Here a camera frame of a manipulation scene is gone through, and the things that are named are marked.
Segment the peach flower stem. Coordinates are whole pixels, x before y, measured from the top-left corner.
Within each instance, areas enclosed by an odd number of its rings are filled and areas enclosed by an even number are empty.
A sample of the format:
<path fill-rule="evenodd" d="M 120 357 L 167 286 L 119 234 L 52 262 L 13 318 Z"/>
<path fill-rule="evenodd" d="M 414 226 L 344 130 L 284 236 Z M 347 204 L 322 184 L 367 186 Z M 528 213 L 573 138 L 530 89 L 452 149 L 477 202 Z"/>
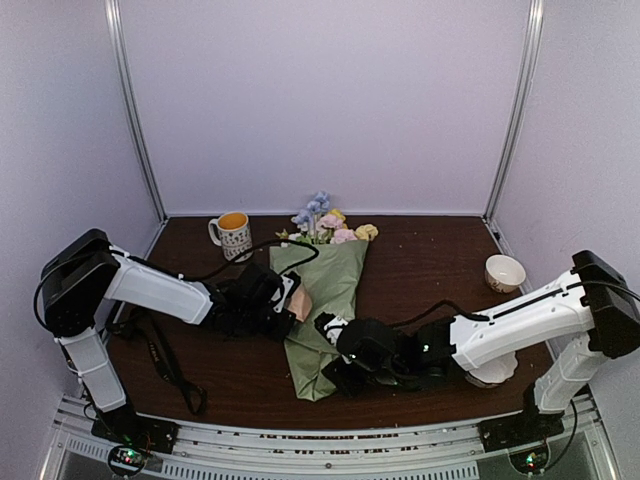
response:
<path fill-rule="evenodd" d="M 301 236 L 300 232 L 287 232 L 285 229 L 283 229 L 281 232 L 277 232 L 276 233 L 276 237 L 281 239 L 282 241 L 284 240 L 298 240 Z"/>

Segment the wrapping paper sheet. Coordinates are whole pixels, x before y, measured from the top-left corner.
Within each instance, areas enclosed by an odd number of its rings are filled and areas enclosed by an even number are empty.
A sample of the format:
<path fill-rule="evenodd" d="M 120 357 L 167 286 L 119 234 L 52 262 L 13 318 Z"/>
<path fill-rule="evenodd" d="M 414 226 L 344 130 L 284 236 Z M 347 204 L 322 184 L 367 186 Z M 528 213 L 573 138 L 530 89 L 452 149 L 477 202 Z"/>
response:
<path fill-rule="evenodd" d="M 322 313 L 344 320 L 356 317 L 356 290 L 364 267 L 368 243 L 363 240 L 319 245 L 319 256 L 302 265 L 310 251 L 301 246 L 269 249 L 270 267 L 280 272 L 288 266 L 301 277 L 301 285 L 311 298 L 311 312 L 297 322 L 284 340 L 284 350 L 295 395 L 300 400 L 316 402 L 337 387 L 322 374 L 323 368 L 339 358 L 334 345 L 315 328 L 314 320 Z"/>

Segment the pink rose flower stem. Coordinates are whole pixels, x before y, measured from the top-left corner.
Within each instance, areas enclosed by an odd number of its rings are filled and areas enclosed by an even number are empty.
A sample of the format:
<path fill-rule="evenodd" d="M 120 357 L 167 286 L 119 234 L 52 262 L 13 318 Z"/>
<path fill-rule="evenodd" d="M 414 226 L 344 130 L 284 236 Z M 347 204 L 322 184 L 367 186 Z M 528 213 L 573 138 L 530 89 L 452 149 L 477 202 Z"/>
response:
<path fill-rule="evenodd" d="M 340 215 L 327 213 L 316 223 L 316 239 L 320 244 L 342 244 L 356 241 L 358 237 Z"/>

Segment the blue flower stem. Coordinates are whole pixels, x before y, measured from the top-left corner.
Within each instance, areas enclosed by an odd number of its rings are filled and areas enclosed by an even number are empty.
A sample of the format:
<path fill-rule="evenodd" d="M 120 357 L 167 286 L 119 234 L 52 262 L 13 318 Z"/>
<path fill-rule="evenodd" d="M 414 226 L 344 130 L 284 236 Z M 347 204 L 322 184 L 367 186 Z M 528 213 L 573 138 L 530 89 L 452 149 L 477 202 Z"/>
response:
<path fill-rule="evenodd" d="M 329 208 L 330 194 L 321 190 L 291 218 L 291 221 L 301 233 L 313 234 L 318 221 L 329 212 Z"/>

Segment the pale yellow flower stem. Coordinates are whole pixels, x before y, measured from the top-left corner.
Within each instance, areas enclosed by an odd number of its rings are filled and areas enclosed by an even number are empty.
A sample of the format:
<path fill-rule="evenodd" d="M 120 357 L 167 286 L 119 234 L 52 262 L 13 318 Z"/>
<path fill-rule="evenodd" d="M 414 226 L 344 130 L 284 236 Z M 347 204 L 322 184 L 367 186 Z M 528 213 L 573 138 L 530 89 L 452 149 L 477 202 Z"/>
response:
<path fill-rule="evenodd" d="M 379 235 L 379 230 L 373 224 L 364 224 L 356 228 L 355 235 L 359 240 L 371 242 Z"/>

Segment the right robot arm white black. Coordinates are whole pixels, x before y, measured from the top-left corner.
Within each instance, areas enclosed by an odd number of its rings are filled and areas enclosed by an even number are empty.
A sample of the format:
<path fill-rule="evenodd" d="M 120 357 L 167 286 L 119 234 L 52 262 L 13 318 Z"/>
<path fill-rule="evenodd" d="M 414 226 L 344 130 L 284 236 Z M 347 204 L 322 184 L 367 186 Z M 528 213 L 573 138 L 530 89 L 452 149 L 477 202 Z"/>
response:
<path fill-rule="evenodd" d="M 471 313 L 440 301 L 454 315 L 428 323 L 416 317 L 395 324 L 346 320 L 321 313 L 316 331 L 338 352 L 322 371 L 345 396 L 367 384 L 424 391 L 444 383 L 457 366 L 473 381 L 501 384 L 517 367 L 517 351 L 551 338 L 573 340 L 525 395 L 513 419 L 519 440 L 535 440 L 562 415 L 573 396 L 608 360 L 639 347 L 639 296 L 624 277 L 589 250 L 573 255 L 572 269 L 524 296 Z"/>

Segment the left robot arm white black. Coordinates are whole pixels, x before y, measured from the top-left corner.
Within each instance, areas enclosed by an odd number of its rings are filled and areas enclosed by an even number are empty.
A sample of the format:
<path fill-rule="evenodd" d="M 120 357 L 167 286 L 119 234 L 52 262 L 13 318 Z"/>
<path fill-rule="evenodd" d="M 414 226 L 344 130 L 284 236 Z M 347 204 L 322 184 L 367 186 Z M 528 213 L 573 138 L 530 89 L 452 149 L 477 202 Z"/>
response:
<path fill-rule="evenodd" d="M 137 442 L 144 424 L 130 402 L 102 339 L 103 329 L 133 329 L 138 318 L 159 313 L 227 336 L 283 340 L 310 311 L 311 299 L 293 266 L 276 272 L 260 263 L 216 282 L 223 266 L 202 276 L 170 272 L 113 245 L 90 229 L 42 269 L 33 294 L 36 321 L 61 346 L 106 429 L 123 444 Z M 125 320 L 97 326 L 105 302 L 123 308 Z"/>

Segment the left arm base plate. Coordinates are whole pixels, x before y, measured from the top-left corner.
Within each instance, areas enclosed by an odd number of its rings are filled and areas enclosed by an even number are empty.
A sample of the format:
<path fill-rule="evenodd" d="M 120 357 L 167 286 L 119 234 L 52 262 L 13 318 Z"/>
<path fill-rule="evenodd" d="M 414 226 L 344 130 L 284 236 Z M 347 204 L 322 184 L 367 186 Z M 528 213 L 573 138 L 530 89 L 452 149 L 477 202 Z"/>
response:
<path fill-rule="evenodd" d="M 147 452 L 170 454 L 173 452 L 178 430 L 179 426 L 171 421 L 114 410 L 97 414 L 91 434 Z"/>

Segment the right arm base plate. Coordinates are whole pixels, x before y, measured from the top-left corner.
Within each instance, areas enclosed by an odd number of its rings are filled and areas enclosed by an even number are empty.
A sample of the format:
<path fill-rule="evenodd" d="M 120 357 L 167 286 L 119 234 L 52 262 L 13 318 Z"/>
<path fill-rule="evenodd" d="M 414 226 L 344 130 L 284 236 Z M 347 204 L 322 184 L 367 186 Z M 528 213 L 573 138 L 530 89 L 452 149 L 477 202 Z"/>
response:
<path fill-rule="evenodd" d="M 524 412 L 481 421 L 478 432 L 486 452 L 510 449 L 542 441 L 564 432 L 561 415 Z"/>

